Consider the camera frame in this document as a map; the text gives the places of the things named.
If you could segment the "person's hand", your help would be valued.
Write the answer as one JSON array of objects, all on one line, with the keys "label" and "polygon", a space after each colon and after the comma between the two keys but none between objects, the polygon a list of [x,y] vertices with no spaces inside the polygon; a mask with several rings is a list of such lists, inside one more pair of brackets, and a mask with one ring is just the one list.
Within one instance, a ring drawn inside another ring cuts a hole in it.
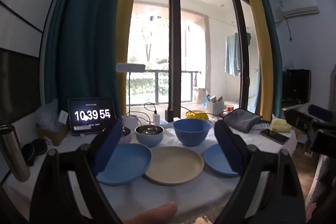
[{"label": "person's hand", "polygon": [[178,206],[175,202],[145,211],[138,216],[125,221],[126,224],[166,224],[176,215]]}]

